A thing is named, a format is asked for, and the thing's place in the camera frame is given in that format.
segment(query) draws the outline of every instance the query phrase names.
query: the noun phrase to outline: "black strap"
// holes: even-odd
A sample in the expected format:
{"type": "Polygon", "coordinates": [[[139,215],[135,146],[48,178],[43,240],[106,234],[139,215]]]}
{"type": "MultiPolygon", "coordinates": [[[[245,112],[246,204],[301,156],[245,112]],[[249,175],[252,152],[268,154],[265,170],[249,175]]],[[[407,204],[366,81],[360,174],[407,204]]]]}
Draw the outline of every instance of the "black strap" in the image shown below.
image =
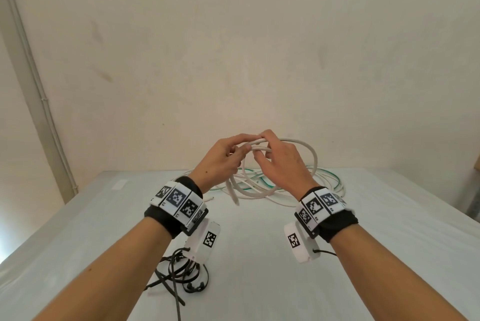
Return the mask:
{"type": "MultiPolygon", "coordinates": [[[[200,198],[203,198],[200,188],[193,179],[189,177],[179,177],[175,181],[183,184],[185,187],[195,192],[200,198]]],[[[170,233],[172,239],[175,239],[177,235],[182,232],[182,224],[172,215],[166,213],[157,206],[150,206],[147,211],[145,211],[144,215],[145,217],[151,217],[152,219],[157,220],[170,233]]]]}
{"type": "MultiPolygon", "coordinates": [[[[323,186],[318,186],[310,189],[303,197],[307,197],[310,193],[325,188],[323,186]]],[[[359,221],[355,215],[348,210],[343,210],[341,212],[334,213],[330,217],[323,220],[317,227],[316,233],[318,233],[322,239],[327,243],[333,239],[340,231],[349,227],[350,225],[357,224],[359,221]]]]}

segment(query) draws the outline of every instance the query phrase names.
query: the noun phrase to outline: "wristband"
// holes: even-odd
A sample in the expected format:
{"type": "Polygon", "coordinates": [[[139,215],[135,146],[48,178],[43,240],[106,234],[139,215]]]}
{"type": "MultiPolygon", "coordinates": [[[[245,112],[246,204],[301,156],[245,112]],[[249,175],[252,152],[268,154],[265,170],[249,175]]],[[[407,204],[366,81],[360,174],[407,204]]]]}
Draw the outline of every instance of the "wristband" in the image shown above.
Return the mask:
{"type": "Polygon", "coordinates": [[[320,235],[327,243],[345,227],[358,223],[342,197],[322,186],[310,189],[302,197],[295,217],[310,238],[320,235]]]}
{"type": "Polygon", "coordinates": [[[201,193],[195,182],[188,177],[180,177],[177,182],[167,182],[150,200],[150,207],[161,211],[148,209],[145,216],[161,223],[173,238],[181,231],[190,236],[208,213],[201,193]]]}

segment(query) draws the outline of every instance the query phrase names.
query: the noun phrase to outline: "qr code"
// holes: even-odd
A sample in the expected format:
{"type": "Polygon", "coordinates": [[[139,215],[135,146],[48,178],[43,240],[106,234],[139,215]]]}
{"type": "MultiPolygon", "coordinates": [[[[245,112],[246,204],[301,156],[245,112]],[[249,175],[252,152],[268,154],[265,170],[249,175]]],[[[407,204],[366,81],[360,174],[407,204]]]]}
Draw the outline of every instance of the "qr code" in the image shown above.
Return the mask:
{"type": "Polygon", "coordinates": [[[323,209],[323,206],[321,205],[320,201],[316,197],[311,201],[307,202],[306,206],[310,210],[310,213],[312,215],[315,215],[317,212],[323,209]]]}
{"type": "Polygon", "coordinates": [[[320,196],[323,202],[327,206],[333,206],[335,203],[338,203],[338,201],[335,199],[335,197],[332,196],[331,193],[327,193],[326,195],[320,196]]]}
{"type": "Polygon", "coordinates": [[[311,220],[311,216],[307,213],[305,209],[301,209],[300,212],[298,213],[300,218],[303,220],[304,223],[308,223],[311,220]]]}
{"type": "Polygon", "coordinates": [[[215,239],[217,238],[216,237],[217,235],[215,235],[214,233],[211,233],[210,231],[207,233],[207,236],[205,236],[205,240],[203,241],[203,243],[205,245],[207,245],[208,247],[212,247],[213,246],[213,242],[215,241],[215,239]]]}
{"type": "Polygon", "coordinates": [[[191,200],[188,199],[187,202],[183,205],[180,212],[183,213],[188,218],[192,217],[195,211],[198,209],[198,206],[191,200]]]}
{"type": "Polygon", "coordinates": [[[165,201],[170,202],[175,207],[179,207],[183,200],[187,197],[184,193],[178,191],[176,188],[165,198],[165,201]]]}
{"type": "Polygon", "coordinates": [[[172,187],[164,186],[155,196],[163,198],[171,189],[172,187]]]}
{"type": "Polygon", "coordinates": [[[335,197],[339,202],[343,203],[344,205],[346,205],[347,203],[343,200],[342,197],[340,197],[339,195],[336,195],[335,193],[332,193],[333,197],[335,197]]]}
{"type": "Polygon", "coordinates": [[[197,222],[198,219],[200,219],[200,216],[202,215],[203,211],[198,211],[197,214],[195,215],[194,219],[192,220],[193,223],[197,222]]]}
{"type": "Polygon", "coordinates": [[[292,246],[292,249],[294,247],[300,246],[300,241],[298,241],[296,233],[293,233],[293,234],[287,236],[287,238],[290,241],[290,245],[292,246]]]}

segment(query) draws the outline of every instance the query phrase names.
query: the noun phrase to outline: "person's right arm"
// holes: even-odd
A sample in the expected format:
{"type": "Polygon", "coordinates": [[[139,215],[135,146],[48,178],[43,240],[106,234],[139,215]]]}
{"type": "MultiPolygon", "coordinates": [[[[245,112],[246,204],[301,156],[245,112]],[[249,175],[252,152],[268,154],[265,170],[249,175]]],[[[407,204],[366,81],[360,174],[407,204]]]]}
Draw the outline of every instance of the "person's right arm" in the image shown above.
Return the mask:
{"type": "MultiPolygon", "coordinates": [[[[271,131],[261,134],[271,153],[255,151],[255,160],[273,183],[298,201],[318,186],[293,144],[271,131]]],[[[376,321],[466,321],[435,289],[355,224],[330,241],[343,268],[376,321]]]]}

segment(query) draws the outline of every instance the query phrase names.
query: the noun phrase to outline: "black cable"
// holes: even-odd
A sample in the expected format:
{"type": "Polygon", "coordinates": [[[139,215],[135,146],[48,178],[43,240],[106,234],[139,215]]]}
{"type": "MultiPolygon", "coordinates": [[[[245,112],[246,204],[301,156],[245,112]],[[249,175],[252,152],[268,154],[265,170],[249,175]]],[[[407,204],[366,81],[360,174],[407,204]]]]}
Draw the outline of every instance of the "black cable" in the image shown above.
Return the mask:
{"type": "Polygon", "coordinates": [[[183,251],[189,251],[189,249],[190,248],[182,247],[175,250],[171,256],[162,257],[159,264],[164,261],[168,262],[168,274],[163,274],[158,269],[155,269],[155,275],[158,277],[158,281],[154,281],[148,284],[144,289],[145,291],[148,288],[155,287],[156,285],[162,283],[165,288],[170,292],[170,294],[175,297],[175,304],[177,306],[177,317],[179,321],[181,321],[182,319],[180,316],[180,305],[185,306],[185,302],[178,295],[177,283],[182,284],[183,290],[186,293],[196,293],[204,290],[207,287],[209,281],[209,273],[207,267],[204,265],[203,267],[207,273],[207,281],[205,283],[201,282],[200,285],[197,287],[192,286],[191,283],[200,276],[201,266],[200,264],[188,259],[183,255],[183,251]],[[184,259],[187,259],[185,264],[182,264],[179,268],[175,268],[175,264],[181,262],[184,259]],[[173,289],[167,284],[167,281],[173,282],[173,289]]]}
{"type": "Polygon", "coordinates": [[[314,249],[312,250],[314,253],[327,253],[327,254],[332,254],[332,255],[335,255],[336,257],[338,257],[337,254],[335,253],[332,253],[331,251],[327,251],[327,250],[317,250],[317,249],[314,249]]]}

